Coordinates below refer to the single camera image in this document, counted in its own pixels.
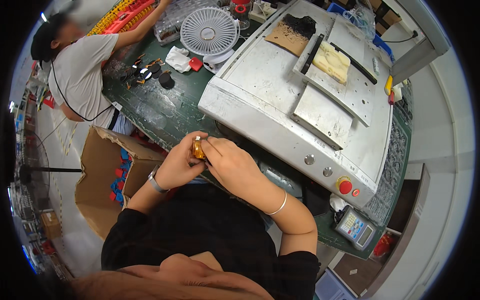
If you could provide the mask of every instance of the person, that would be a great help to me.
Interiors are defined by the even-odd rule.
[[[232,141],[209,137],[194,158],[187,134],[137,191],[105,239],[103,271],[70,282],[81,299],[311,300],[319,271],[310,211]],[[205,169],[233,195],[188,184]],[[166,198],[157,189],[179,187]],[[282,230],[277,255],[260,213]]]
[[[52,61],[48,86],[68,119],[91,121],[126,135],[133,132],[132,123],[102,94],[101,63],[113,51],[141,41],[169,4],[170,0],[161,0],[135,29],[119,34],[85,36],[63,12],[40,26],[32,41],[31,55],[40,65]]]

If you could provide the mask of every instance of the emergency stop button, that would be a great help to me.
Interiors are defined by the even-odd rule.
[[[352,183],[346,179],[342,180],[338,185],[338,189],[340,190],[340,193],[346,195],[352,190]]]

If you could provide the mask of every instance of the silver watch strap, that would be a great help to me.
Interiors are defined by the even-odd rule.
[[[158,183],[155,181],[155,174],[158,170],[158,168],[160,167],[160,165],[156,165],[155,168],[153,169],[152,173],[150,173],[150,176],[148,177],[148,181],[150,181],[150,183],[152,184],[153,188],[157,191],[157,192],[160,192],[160,193],[166,193],[169,190],[164,190],[162,189]]]

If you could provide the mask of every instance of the bangle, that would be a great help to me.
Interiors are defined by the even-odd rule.
[[[271,214],[265,213],[266,215],[269,215],[269,216],[274,215],[274,214],[278,213],[279,211],[281,211],[282,208],[285,206],[285,203],[287,203],[287,191],[285,191],[284,189],[283,189],[283,191],[285,192],[285,199],[283,199],[282,206],[276,212],[271,213]]]

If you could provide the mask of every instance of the hand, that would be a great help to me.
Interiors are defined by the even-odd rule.
[[[169,190],[192,181],[205,170],[205,163],[192,156],[192,140],[200,136],[206,138],[208,133],[195,131],[187,134],[165,158],[155,174],[155,181],[164,189]]]
[[[273,185],[261,173],[253,158],[227,139],[209,137],[202,141],[202,150],[212,165],[212,175],[232,194],[250,202],[259,191]]]

